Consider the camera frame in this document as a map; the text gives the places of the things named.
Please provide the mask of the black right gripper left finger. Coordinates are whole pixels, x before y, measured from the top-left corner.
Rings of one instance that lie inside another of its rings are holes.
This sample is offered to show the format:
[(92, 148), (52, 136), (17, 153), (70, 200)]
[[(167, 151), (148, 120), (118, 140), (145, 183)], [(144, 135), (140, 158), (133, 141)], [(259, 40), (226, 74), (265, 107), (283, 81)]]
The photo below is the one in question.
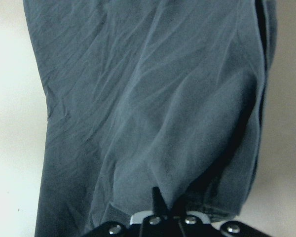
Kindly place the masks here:
[(163, 214), (163, 197), (158, 187), (152, 188), (152, 213), (159, 216)]

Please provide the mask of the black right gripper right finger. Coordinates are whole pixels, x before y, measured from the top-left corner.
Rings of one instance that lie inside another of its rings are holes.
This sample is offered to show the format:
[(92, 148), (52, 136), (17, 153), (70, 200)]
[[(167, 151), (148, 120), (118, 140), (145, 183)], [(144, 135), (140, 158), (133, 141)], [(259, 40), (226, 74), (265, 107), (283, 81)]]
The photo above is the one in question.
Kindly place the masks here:
[(160, 193), (160, 215), (164, 218), (164, 219), (168, 219), (171, 215), (170, 210), (168, 209), (168, 206), (162, 196), (162, 194)]

